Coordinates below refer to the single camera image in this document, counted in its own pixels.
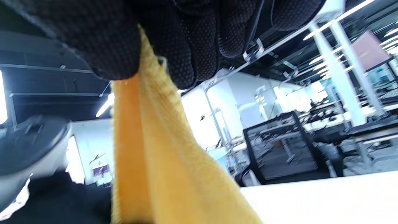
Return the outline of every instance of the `gloved hand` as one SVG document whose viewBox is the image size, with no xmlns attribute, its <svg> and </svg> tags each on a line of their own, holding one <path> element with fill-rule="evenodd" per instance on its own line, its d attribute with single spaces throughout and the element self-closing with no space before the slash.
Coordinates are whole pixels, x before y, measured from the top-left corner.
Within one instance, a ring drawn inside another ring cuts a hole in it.
<svg viewBox="0 0 398 224">
<path fill-rule="evenodd" d="M 140 24 L 158 56 L 167 59 L 179 89 L 218 71 L 220 57 L 248 48 L 264 0 L 0 0 L 58 39 L 108 80 L 138 70 Z M 276 29 L 308 22 L 325 0 L 274 0 Z M 300 15 L 290 12 L 297 10 Z"/>
</svg>

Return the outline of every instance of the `office chair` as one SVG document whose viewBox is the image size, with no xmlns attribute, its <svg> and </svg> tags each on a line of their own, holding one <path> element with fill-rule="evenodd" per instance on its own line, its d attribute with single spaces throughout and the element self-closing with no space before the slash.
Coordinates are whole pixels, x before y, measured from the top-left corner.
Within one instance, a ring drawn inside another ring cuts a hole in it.
<svg viewBox="0 0 398 224">
<path fill-rule="evenodd" d="M 314 146 L 295 111 L 243 130 L 250 158 L 249 165 L 235 175 L 245 187 L 243 175 L 254 172 L 262 185 L 330 178 L 329 160 L 338 177 L 343 176 L 339 153 L 324 153 Z"/>
</svg>

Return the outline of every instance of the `white desk surface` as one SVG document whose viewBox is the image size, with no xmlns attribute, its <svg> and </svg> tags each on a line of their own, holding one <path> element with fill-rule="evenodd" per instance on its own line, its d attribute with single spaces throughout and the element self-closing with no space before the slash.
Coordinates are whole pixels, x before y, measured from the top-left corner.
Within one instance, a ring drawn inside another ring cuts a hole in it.
<svg viewBox="0 0 398 224">
<path fill-rule="evenodd" d="M 397 224 L 398 171 L 241 188 L 265 224 Z"/>
</svg>

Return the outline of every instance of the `white pillar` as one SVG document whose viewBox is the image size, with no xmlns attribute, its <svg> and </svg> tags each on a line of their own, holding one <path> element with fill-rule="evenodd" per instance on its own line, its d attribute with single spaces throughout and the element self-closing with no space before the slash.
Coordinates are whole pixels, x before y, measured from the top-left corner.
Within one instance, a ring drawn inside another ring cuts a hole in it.
<svg viewBox="0 0 398 224">
<path fill-rule="evenodd" d="M 336 38 L 340 46 L 343 46 L 343 52 L 346 54 L 346 57 L 348 58 L 350 65 L 354 66 L 353 72 L 355 74 L 355 77 L 357 78 L 359 84 L 362 86 L 362 89 L 365 95 L 367 96 L 367 99 L 369 100 L 370 104 L 374 106 L 376 114 L 379 116 L 383 115 L 384 110 L 382 104 L 378 100 L 377 95 L 374 89 L 372 88 L 372 85 L 370 84 L 369 80 L 365 77 L 366 73 L 365 68 L 363 67 L 361 61 L 359 60 L 357 53 L 354 51 L 354 48 L 352 47 L 351 42 L 344 31 L 344 28 L 342 27 L 339 21 L 335 21 L 330 26 L 330 30 L 332 31 L 334 37 Z"/>
<path fill-rule="evenodd" d="M 333 54 L 333 49 L 328 40 L 322 32 L 317 32 L 319 27 L 316 24 L 311 24 L 309 30 L 314 32 L 314 40 L 321 55 L 324 56 L 324 61 L 329 69 L 331 79 L 339 92 L 340 100 L 347 108 L 351 115 L 353 126 L 359 126 L 366 122 L 366 119 L 359 106 L 359 101 L 356 97 L 354 86 L 345 71 L 344 65 Z"/>
</svg>

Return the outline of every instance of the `yellow cloth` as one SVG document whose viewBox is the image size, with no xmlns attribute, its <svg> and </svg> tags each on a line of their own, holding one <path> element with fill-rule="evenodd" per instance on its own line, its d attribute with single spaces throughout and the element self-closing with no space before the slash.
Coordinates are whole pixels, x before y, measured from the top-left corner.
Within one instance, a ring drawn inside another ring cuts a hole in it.
<svg viewBox="0 0 398 224">
<path fill-rule="evenodd" d="M 140 32 L 138 74 L 112 85 L 112 223 L 261 223 L 233 179 L 196 143 L 177 88 Z"/>
</svg>

